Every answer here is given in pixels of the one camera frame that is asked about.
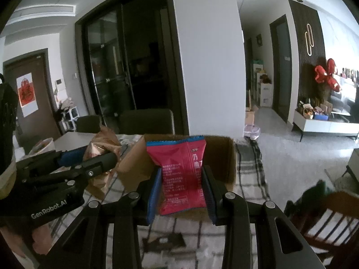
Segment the red balloon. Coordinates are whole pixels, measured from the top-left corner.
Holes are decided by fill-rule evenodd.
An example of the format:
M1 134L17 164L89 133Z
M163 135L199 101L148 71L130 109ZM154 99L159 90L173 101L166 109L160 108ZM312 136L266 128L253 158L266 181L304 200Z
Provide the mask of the red balloon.
M328 75L332 75L335 71L335 62L333 59L329 59L327 62Z
M339 86L337 80L335 80L335 78L333 78L332 76L327 76L327 84L333 91L335 91L335 92L340 91L340 86Z
M324 68L321 65L317 65L314 70L316 73L315 81L319 84L324 83L326 81L326 77L328 77Z

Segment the door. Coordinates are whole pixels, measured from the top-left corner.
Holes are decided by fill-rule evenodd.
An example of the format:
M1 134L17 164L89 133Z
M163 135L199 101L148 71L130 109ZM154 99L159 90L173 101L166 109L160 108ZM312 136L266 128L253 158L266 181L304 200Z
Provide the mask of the door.
M84 28L87 78L104 124L121 133L125 110L169 108L183 134L167 0L119 0Z
M25 149L25 153L28 153L40 140L58 139L61 134L50 104L44 55L30 56L5 65L4 77L17 94L20 92L21 99L17 111L19 126L16 137L19 145ZM24 92L26 86L31 86L30 92Z
M118 119L135 108L131 78L119 48L117 12L111 11L87 27L92 68L92 87L98 99L97 114L104 124L119 133Z
M273 109L287 122L291 97L291 48L287 17L284 15L270 24L273 63L274 96Z
M252 39L245 40L245 88L251 89L251 62L253 60Z
M170 93L160 10L166 0L121 5L123 45L137 109L168 108Z

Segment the snack bag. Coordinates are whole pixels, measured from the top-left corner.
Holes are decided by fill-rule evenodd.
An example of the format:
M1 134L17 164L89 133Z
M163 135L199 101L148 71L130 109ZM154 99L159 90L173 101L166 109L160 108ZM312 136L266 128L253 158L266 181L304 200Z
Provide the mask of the snack bag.
M162 167L165 201L161 215L206 207L202 191L202 158L206 141L196 136L180 141L147 142L147 152Z

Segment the picture frame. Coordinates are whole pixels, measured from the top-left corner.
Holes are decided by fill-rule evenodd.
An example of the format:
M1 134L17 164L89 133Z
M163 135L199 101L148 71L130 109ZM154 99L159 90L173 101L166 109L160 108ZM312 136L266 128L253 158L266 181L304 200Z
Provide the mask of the picture frame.
M263 45L262 35L261 35L261 34L258 34L258 35L256 36L256 39L257 39L257 45L258 45L258 46L262 46L262 45Z

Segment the blue gripper pad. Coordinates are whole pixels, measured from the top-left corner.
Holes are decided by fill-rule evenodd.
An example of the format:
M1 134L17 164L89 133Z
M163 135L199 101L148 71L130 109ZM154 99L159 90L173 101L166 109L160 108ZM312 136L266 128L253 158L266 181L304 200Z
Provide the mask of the blue gripper pad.
M152 224L153 220L155 219L155 215L157 211L157 203L161 192L161 188L162 188L162 169L158 168L147 203L146 221L148 224Z
M209 179L205 172L205 169L202 168L202 190L204 199L207 205L208 216L211 219L213 224L217 223L217 214L216 214L216 201L214 199L214 195L209 184Z
M86 148L87 146L83 146L71 151L63 152L57 160L59 167L70 167L82 163Z

